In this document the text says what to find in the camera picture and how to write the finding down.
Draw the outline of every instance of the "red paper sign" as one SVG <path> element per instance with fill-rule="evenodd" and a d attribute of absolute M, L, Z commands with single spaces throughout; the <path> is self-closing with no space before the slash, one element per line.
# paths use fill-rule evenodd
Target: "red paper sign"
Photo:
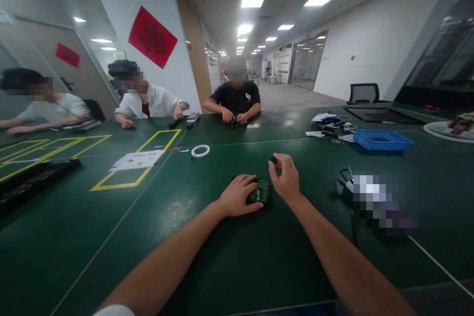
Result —
<path fill-rule="evenodd" d="M 128 42 L 163 69 L 178 39 L 142 6 Z"/>
<path fill-rule="evenodd" d="M 58 50 L 56 51 L 56 57 L 71 64 L 73 67 L 79 68 L 80 56 L 72 49 L 67 48 L 65 45 L 59 42 Z"/>

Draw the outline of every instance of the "person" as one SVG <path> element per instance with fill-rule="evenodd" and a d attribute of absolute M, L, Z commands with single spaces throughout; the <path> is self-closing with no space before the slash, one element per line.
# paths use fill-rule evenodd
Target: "person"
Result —
<path fill-rule="evenodd" d="M 268 162 L 278 195 L 298 218 L 339 299 L 353 315 L 415 315 L 400 293 L 347 238 L 300 193 L 293 159 L 274 154 Z M 259 187 L 255 175 L 240 175 L 193 220 L 152 251 L 100 305 L 96 316 L 147 316 L 160 312 L 221 220 L 256 212 L 264 205 L 245 203 Z"/>
<path fill-rule="evenodd" d="M 184 117 L 183 111 L 189 109 L 184 99 L 179 99 L 161 86 L 148 83 L 136 62 L 118 59 L 108 65 L 109 74 L 114 77 L 119 90 L 126 89 L 115 120 L 124 128 L 135 127 L 132 119 L 149 119 L 174 115 L 175 119 Z"/>
<path fill-rule="evenodd" d="M 10 68 L 2 72 L 0 89 L 8 95 L 26 95 L 32 103 L 16 118 L 0 121 L 0 128 L 9 128 L 10 135 L 32 133 L 62 127 L 90 117 L 86 104 L 77 96 L 52 88 L 52 78 L 25 68 Z M 47 123 L 27 124 L 44 119 Z"/>
<path fill-rule="evenodd" d="M 228 82 L 219 86 L 204 101 L 204 108 L 222 114 L 222 121 L 247 124 L 248 120 L 257 115 L 262 105 L 260 93 L 253 81 L 247 81 L 247 65 L 240 56 L 227 60 Z"/>

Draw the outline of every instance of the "hand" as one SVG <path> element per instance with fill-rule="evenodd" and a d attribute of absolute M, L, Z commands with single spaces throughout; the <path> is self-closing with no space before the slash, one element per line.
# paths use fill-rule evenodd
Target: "hand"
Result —
<path fill-rule="evenodd" d="M 35 131 L 34 126 L 15 126 L 10 128 L 7 133 L 9 135 L 22 134 L 22 133 L 32 133 Z"/>
<path fill-rule="evenodd" d="M 224 216 L 240 216 L 261 209 L 264 205 L 255 202 L 247 205 L 247 196 L 255 189 L 261 188 L 260 184 L 253 183 L 256 175 L 242 174 L 236 177 L 224 190 L 216 204 L 222 209 Z"/>
<path fill-rule="evenodd" d="M 248 120 L 247 113 L 245 114 L 238 114 L 237 115 L 237 122 L 240 124 L 246 124 Z"/>
<path fill-rule="evenodd" d="M 222 108 L 222 121 L 224 121 L 225 123 L 230 123 L 232 120 L 235 119 L 236 117 L 229 109 L 226 109 L 224 107 Z"/>
<path fill-rule="evenodd" d="M 184 118 L 183 110 L 181 109 L 181 106 L 177 105 L 174 108 L 174 119 L 183 119 L 183 118 Z"/>
<path fill-rule="evenodd" d="M 135 124 L 133 123 L 132 120 L 128 120 L 128 119 L 125 119 L 125 120 L 122 120 L 120 122 L 120 125 L 122 126 L 123 129 L 128 129 L 128 128 L 133 128 L 135 127 Z"/>
<path fill-rule="evenodd" d="M 293 163 L 293 158 L 289 155 L 275 153 L 274 157 L 278 159 L 278 164 L 281 164 L 278 167 L 281 169 L 281 176 L 278 176 L 277 168 L 271 160 L 268 161 L 268 172 L 276 192 L 283 200 L 288 202 L 292 198 L 301 195 L 299 173 L 296 170 L 295 163 Z"/>

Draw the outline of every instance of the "black t-shirt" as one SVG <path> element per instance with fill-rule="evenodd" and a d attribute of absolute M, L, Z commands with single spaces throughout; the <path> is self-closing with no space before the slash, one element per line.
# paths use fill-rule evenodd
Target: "black t-shirt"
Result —
<path fill-rule="evenodd" d="M 239 89 L 232 86 L 230 82 L 226 82 L 219 86 L 210 98 L 233 113 L 244 113 L 260 102 L 260 93 L 257 85 L 252 81 L 247 81 Z"/>

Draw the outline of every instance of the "white jacket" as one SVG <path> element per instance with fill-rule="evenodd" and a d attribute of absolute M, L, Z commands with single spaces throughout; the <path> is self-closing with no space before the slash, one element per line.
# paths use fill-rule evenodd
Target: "white jacket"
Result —
<path fill-rule="evenodd" d="M 189 103 L 179 99 L 161 86 L 148 83 L 147 91 L 148 108 L 150 117 L 173 116 L 173 111 L 180 102 Z M 138 94 L 125 94 L 115 114 L 124 114 L 128 119 L 147 119 L 148 116 L 142 112 L 142 99 Z"/>

